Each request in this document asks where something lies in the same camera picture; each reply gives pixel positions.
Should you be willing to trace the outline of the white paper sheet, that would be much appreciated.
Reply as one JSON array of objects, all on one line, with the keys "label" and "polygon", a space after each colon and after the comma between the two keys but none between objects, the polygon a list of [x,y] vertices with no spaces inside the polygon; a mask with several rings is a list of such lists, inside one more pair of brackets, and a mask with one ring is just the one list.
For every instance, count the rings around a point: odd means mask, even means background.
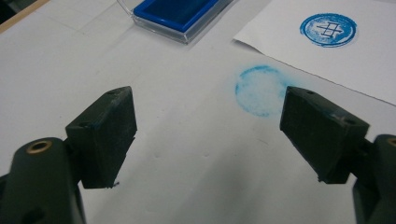
[{"label": "white paper sheet", "polygon": [[272,0],[234,39],[396,105],[396,0]]}]

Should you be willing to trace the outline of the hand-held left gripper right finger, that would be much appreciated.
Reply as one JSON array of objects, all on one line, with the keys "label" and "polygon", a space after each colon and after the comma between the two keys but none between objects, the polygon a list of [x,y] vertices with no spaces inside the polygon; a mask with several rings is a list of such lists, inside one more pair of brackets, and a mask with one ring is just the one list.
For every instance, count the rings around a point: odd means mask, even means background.
[{"label": "hand-held left gripper right finger", "polygon": [[313,91],[289,86],[279,128],[320,181],[344,184],[369,124]]}]

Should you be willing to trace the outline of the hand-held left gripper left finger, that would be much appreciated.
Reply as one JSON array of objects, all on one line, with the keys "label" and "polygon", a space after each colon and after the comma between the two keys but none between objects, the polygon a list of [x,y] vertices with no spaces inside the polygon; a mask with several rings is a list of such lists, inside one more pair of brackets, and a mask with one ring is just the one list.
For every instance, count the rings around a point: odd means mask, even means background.
[{"label": "hand-held left gripper left finger", "polygon": [[104,93],[66,127],[85,189],[112,188],[137,132],[129,86]]}]

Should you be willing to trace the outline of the large white board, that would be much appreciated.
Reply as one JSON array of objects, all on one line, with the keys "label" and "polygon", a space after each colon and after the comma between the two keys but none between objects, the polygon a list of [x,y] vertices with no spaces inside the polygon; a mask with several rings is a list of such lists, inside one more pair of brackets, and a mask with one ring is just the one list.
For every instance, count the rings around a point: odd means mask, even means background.
[{"label": "large white board", "polygon": [[91,224],[355,224],[351,187],[327,185],[279,129],[236,101],[268,65],[396,134],[396,106],[268,58],[234,36],[270,0],[238,0],[182,45],[134,25],[117,0],[49,0],[0,28],[0,175],[14,152],[129,86],[138,132],[113,189],[83,192]]}]

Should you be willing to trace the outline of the blue ink pad clear case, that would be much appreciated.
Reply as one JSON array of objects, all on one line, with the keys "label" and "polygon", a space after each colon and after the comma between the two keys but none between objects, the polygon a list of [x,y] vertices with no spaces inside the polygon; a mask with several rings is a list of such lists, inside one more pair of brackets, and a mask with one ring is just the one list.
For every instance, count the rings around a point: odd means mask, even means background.
[{"label": "blue ink pad clear case", "polygon": [[188,45],[233,0],[117,0],[134,23],[152,33]]}]

